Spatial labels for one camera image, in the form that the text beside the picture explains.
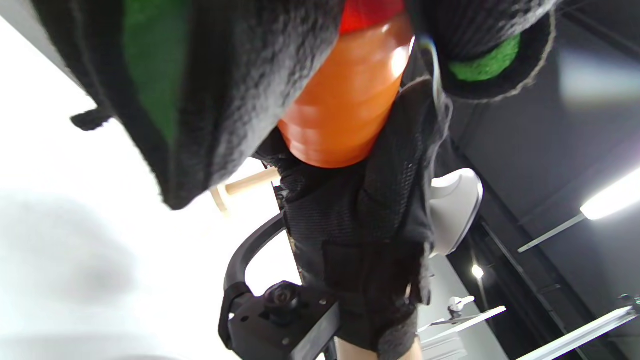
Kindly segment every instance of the fluorescent light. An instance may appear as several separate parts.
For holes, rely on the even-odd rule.
[[[484,276],[484,271],[480,266],[474,265],[474,267],[471,268],[471,274],[474,274],[476,279],[480,280],[482,279],[482,276]]]
[[[587,201],[580,211],[597,220],[640,201],[640,168]]]

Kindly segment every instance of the fabric cuff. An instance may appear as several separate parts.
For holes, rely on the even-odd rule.
[[[503,68],[508,64],[504,69],[500,69],[500,66],[497,69],[495,67],[488,69],[486,64],[481,63],[482,60],[477,60],[480,62],[475,64],[472,61],[461,65],[461,63],[453,63],[444,55],[440,55],[444,90],[453,97],[468,101],[496,101],[517,94],[533,83],[536,75],[545,64],[554,42],[555,28],[555,13],[550,12],[522,32],[517,39],[519,48],[515,57],[508,61],[509,54],[513,55],[514,52],[505,51],[502,54],[507,56],[506,59],[500,59],[500,66]],[[515,39],[512,39],[511,43],[506,43],[510,46],[515,44]],[[470,76],[470,65],[484,66],[485,70],[490,71],[480,75],[475,74],[475,77]]]

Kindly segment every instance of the black ceiling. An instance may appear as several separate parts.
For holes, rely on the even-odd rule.
[[[498,103],[456,104],[451,138],[457,163],[448,164],[448,170],[474,168],[486,188],[469,244],[450,260],[470,292],[481,297],[468,276],[473,250],[500,280],[486,285],[494,303],[489,307],[510,304],[517,310],[512,319],[546,329],[552,338],[620,307],[620,295],[640,293],[640,206],[583,221],[517,252],[640,167],[640,4],[564,5],[555,49],[536,84]],[[517,270],[518,284],[512,279]],[[525,314],[536,311],[538,324]],[[498,325],[499,338],[509,339],[502,344],[510,357],[531,350],[530,341],[514,348],[513,326]],[[528,334],[539,337],[538,343],[550,341],[534,330]],[[570,356],[640,359],[640,320],[581,350]]]

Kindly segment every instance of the black metal bracket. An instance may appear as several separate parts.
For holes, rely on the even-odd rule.
[[[283,281],[255,297],[245,283],[251,260],[283,230],[281,213],[249,236],[232,256],[218,334],[242,360],[314,360],[324,350],[334,360],[332,339],[340,326],[340,313],[331,294]]]

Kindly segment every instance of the ceiling light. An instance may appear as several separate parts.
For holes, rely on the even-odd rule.
[[[480,280],[480,279],[482,279],[482,276],[484,276],[484,271],[482,270],[482,268],[480,266],[474,265],[471,268],[471,274],[474,274],[476,279]]]
[[[640,201],[640,168],[595,195],[580,211],[589,220],[598,220]]]
[[[598,220],[640,201],[640,168],[592,197],[580,208],[581,214],[518,249],[523,253],[567,230],[584,219]]]

